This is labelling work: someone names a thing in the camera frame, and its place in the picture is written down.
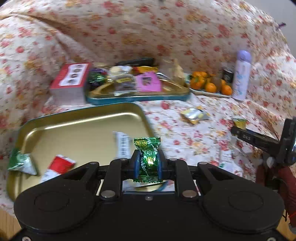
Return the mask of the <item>brown patterned snack packet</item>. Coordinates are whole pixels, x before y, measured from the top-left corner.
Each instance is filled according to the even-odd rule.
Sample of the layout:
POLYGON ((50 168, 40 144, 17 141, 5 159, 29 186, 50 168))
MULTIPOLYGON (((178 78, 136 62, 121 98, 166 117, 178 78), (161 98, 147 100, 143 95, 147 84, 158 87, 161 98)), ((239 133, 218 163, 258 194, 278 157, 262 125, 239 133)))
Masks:
POLYGON ((116 147, 116 157, 129 159, 131 155, 131 138, 123 132, 113 132, 116 147))

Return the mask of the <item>green foil candy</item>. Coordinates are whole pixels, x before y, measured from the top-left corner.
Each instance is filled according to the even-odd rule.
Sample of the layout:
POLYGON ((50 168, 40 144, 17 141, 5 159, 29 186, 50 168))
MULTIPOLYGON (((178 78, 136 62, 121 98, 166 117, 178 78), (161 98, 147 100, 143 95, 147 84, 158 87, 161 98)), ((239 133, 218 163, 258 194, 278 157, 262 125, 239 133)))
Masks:
POLYGON ((134 138, 133 143, 139 151, 139 157, 135 161, 134 181, 161 183, 163 180, 159 178, 158 172, 161 137, 134 138))

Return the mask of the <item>yellow green triangular packet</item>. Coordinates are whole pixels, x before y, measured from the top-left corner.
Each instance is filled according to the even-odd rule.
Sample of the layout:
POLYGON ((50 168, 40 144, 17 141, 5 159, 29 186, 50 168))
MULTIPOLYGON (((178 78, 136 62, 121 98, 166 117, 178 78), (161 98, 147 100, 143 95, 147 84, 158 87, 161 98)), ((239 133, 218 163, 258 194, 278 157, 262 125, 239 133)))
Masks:
POLYGON ((245 130, 247 125, 247 119, 245 118, 233 118, 234 126, 245 130))

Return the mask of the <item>red white candy packet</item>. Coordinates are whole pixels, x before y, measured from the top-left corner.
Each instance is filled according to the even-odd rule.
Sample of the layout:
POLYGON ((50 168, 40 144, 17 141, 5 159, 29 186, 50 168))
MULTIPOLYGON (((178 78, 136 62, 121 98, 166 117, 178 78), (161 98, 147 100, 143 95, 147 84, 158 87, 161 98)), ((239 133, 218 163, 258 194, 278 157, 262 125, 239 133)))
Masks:
POLYGON ((75 164, 76 161, 63 155, 57 155, 47 168, 46 172, 43 174, 40 183, 46 182, 50 179, 67 173, 71 168, 75 166, 75 164))

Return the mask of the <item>green white triangular packet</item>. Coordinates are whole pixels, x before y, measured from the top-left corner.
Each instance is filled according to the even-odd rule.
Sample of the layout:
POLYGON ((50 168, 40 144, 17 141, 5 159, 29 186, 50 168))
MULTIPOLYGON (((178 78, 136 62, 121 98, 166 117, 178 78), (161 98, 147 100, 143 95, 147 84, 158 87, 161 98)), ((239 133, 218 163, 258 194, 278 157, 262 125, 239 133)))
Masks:
POLYGON ((23 154, 17 148, 12 150, 8 163, 8 170, 19 171, 32 176, 36 176, 38 174, 30 154, 23 154))

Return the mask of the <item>white hawthorn stick packet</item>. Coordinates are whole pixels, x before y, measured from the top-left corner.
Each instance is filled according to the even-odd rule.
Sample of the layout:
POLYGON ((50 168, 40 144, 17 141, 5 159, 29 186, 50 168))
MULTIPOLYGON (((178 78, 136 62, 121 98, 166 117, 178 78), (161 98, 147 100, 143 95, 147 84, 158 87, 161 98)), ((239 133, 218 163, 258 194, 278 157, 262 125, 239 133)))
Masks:
POLYGON ((242 168, 240 166, 237 166, 232 159, 231 150, 220 150, 220 160, 218 167, 237 176, 243 176, 242 168))

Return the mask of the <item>teal tin of snacks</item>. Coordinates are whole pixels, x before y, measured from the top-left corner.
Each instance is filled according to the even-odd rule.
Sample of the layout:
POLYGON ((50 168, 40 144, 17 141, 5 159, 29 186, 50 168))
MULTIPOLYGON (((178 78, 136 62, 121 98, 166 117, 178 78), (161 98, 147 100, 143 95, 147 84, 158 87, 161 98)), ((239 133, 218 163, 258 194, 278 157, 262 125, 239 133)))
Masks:
POLYGON ((150 100, 186 101, 190 91, 161 73, 157 67, 119 65, 93 68, 88 75, 85 97, 89 104, 105 105, 150 100))

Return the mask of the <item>empty gold teal tin tray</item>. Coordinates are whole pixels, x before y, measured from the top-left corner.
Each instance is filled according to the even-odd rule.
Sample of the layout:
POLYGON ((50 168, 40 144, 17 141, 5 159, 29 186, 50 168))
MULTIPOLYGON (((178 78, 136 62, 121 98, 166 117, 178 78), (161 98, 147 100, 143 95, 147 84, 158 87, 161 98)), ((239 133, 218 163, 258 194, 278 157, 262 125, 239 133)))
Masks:
POLYGON ((135 103, 76 109, 28 121, 18 132, 15 148, 30 154, 38 175, 10 171, 6 180, 8 196, 15 200, 21 192, 39 184, 57 155, 76 161, 76 167, 92 161, 108 165, 117 156, 114 132, 126 133, 130 138, 156 135, 135 103))

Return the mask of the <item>silver yellow snack packet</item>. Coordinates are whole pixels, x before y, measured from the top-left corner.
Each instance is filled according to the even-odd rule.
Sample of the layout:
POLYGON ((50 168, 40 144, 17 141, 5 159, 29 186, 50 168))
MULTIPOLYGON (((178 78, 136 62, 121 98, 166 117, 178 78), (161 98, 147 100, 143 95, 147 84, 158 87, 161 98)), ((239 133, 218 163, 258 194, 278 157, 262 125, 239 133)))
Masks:
POLYGON ((180 114, 185 120, 189 121, 193 125, 196 125, 200 121, 209 119, 209 114, 203 109, 199 108, 188 108, 182 111, 180 114))

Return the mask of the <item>right mandarin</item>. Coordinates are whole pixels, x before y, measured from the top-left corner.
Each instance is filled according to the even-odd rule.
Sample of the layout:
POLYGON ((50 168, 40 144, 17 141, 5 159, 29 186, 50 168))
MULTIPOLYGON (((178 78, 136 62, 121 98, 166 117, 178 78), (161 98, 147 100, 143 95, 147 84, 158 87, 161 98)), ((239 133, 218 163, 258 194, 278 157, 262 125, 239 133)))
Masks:
POLYGON ((233 92, 233 90, 232 90, 232 88, 231 88, 231 86, 230 85, 223 85, 222 87, 221 87, 221 93, 223 94, 223 95, 227 95, 227 96, 231 96, 232 95, 232 92, 233 92))

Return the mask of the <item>mandarin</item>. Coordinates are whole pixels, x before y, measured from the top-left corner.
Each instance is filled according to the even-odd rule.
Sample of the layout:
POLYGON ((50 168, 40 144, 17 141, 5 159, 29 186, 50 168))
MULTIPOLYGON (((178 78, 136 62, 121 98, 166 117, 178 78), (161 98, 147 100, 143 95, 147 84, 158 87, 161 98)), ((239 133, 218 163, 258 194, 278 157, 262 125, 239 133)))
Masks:
POLYGON ((232 88, 231 88, 231 86, 230 85, 223 85, 222 87, 221 87, 221 93, 223 94, 223 95, 227 95, 227 96, 231 96, 232 95, 232 92, 233 92, 233 90, 232 90, 232 88))
POLYGON ((214 83, 209 82, 205 85, 205 91, 209 93, 216 93, 217 86, 214 83))
POLYGON ((205 78, 203 76, 192 77, 190 80, 190 87, 194 90, 201 90, 204 88, 205 78))

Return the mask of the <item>white fruit plate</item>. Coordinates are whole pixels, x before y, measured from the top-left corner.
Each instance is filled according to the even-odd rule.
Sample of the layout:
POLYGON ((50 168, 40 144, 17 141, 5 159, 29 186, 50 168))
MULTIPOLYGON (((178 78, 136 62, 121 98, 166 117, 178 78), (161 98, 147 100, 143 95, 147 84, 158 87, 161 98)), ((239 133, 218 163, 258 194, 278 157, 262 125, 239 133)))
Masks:
POLYGON ((210 96, 210 97, 221 97, 221 98, 230 98, 231 96, 230 95, 223 95, 219 92, 216 92, 216 93, 211 93, 211 92, 206 92, 204 90, 195 90, 195 89, 192 89, 192 88, 189 88, 189 90, 195 94, 195 95, 204 95, 204 96, 210 96))

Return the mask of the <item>lilac rabbit thermos bottle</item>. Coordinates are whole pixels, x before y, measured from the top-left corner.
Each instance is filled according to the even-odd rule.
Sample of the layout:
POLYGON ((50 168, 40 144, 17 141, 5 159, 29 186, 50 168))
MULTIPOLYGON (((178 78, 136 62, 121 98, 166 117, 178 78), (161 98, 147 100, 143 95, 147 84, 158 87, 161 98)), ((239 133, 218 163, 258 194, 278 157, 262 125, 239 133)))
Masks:
POLYGON ((243 101, 246 98, 252 68, 251 61, 252 57, 248 51, 238 51, 232 84, 232 97, 238 101, 243 101))

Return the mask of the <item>front middle mandarin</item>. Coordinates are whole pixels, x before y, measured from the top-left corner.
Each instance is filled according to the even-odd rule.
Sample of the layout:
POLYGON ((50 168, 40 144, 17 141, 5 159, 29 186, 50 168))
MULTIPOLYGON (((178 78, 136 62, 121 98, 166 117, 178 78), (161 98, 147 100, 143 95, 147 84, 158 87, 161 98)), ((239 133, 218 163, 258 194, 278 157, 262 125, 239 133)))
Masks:
POLYGON ((205 85, 205 91, 209 93, 216 93, 217 86, 214 83, 209 82, 205 85))

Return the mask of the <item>front left mandarin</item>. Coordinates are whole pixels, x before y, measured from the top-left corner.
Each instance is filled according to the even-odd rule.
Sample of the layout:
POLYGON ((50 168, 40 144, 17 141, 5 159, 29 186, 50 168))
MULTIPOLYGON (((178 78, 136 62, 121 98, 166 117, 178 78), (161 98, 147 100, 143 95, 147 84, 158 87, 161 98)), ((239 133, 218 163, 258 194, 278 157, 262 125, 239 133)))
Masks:
POLYGON ((190 87, 194 90, 201 90, 204 88, 205 78, 203 76, 192 77, 190 80, 190 87))

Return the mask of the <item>beige paper snack bag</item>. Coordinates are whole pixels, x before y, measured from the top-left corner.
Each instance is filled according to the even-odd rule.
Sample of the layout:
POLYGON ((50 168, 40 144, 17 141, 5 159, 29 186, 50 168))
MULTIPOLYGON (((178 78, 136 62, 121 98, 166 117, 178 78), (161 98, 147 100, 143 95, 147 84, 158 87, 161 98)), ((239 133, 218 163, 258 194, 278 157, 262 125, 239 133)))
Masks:
POLYGON ((185 85, 186 75, 177 58, 173 60, 164 60, 170 67, 171 81, 180 86, 185 85))

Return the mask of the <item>pink snack packet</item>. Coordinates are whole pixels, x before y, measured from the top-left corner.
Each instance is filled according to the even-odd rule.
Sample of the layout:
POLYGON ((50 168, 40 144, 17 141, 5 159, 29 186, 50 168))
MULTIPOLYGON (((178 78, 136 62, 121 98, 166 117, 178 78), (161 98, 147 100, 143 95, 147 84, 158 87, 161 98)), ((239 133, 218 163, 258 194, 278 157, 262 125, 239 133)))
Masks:
POLYGON ((162 83, 153 71, 145 72, 135 77, 139 92, 161 92, 162 83))

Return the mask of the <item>dark coffee can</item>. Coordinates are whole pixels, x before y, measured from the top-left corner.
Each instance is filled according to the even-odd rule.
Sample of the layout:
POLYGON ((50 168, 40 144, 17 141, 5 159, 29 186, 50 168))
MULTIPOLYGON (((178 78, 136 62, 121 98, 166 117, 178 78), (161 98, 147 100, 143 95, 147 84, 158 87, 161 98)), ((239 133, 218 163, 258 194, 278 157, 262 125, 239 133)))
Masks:
POLYGON ((231 84, 233 82, 234 73, 231 68, 224 67, 222 70, 222 79, 227 83, 231 84))

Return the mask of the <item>purple green foil candies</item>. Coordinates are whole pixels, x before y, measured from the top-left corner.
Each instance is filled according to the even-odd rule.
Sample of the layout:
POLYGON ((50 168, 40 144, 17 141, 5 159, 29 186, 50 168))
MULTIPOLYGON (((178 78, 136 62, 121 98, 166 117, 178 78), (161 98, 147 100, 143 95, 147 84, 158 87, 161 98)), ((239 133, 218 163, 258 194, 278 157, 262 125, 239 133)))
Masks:
POLYGON ((95 90, 97 87, 105 84, 107 81, 107 70, 103 68, 93 68, 90 70, 87 82, 89 85, 89 90, 95 90))

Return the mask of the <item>red white snack box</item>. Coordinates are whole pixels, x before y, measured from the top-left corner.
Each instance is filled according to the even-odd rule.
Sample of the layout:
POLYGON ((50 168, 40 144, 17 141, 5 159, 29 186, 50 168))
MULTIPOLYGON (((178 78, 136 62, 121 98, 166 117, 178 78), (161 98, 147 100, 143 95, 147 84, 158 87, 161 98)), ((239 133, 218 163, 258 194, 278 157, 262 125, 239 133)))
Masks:
POLYGON ((86 80, 91 63, 71 63, 62 66, 50 86, 50 94, 56 105, 86 104, 86 80))

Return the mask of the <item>black remote control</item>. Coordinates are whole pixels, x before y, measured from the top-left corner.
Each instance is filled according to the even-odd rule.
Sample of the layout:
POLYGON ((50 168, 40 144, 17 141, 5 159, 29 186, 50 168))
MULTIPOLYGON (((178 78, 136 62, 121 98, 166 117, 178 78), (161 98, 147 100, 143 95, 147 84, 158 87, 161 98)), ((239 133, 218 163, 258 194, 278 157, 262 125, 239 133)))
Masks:
POLYGON ((155 58, 147 57, 147 58, 138 58, 138 59, 132 59, 132 60, 125 60, 120 61, 115 64, 115 66, 133 66, 133 67, 139 67, 139 66, 153 66, 154 65, 155 58))

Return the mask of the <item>floral sofa cover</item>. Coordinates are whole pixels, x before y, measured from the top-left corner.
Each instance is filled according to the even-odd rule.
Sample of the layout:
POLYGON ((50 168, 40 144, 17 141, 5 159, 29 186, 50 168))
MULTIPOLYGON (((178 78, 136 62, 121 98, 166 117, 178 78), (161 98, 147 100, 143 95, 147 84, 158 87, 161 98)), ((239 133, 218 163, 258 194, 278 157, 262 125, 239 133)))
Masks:
POLYGON ((245 101, 191 96, 185 102, 142 103, 162 138, 165 153, 194 165, 219 165, 218 152, 232 150, 243 177, 264 184, 261 152, 233 142, 232 117, 280 137, 295 116, 295 57, 276 21, 244 1, 8 1, 1 7, 1 209, 13 214, 6 192, 6 165, 21 125, 38 116, 67 111, 49 97, 60 68, 71 62, 113 64, 153 57, 178 59, 187 71, 217 73, 245 49, 252 71, 245 101), (203 109, 196 125, 181 116, 203 109))

